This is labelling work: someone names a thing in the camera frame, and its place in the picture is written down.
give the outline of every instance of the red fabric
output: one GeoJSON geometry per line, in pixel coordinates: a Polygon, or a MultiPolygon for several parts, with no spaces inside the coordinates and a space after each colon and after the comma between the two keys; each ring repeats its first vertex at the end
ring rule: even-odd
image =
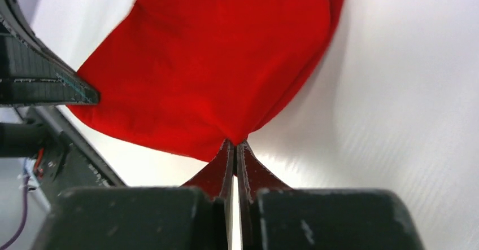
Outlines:
{"type": "Polygon", "coordinates": [[[78,75],[69,106],[115,138],[203,161],[277,115],[325,53],[343,0],[136,0],[78,75]]]}

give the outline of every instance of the white surface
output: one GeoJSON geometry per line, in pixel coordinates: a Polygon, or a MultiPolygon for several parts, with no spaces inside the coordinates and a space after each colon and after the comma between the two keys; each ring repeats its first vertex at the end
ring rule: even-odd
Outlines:
{"type": "MultiPolygon", "coordinates": [[[[131,4],[41,0],[33,27],[78,68],[131,4]]],[[[427,249],[476,250],[478,113],[479,0],[347,0],[321,71],[250,143],[292,186],[394,190],[427,249]]],[[[204,166],[72,120],[129,185],[179,185],[204,166]]]]}

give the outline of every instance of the purple cable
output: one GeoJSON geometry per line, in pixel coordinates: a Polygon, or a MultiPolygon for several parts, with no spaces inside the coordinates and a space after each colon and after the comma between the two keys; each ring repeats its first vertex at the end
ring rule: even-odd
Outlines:
{"type": "Polygon", "coordinates": [[[25,228],[25,224],[27,223],[27,194],[28,194],[28,180],[30,179],[30,176],[27,173],[26,170],[26,162],[23,165],[23,212],[21,214],[21,222],[20,226],[18,227],[17,231],[15,234],[12,236],[10,240],[8,240],[4,245],[0,246],[0,250],[6,250],[8,247],[10,247],[20,236],[21,232],[23,231],[23,228],[25,228]]]}

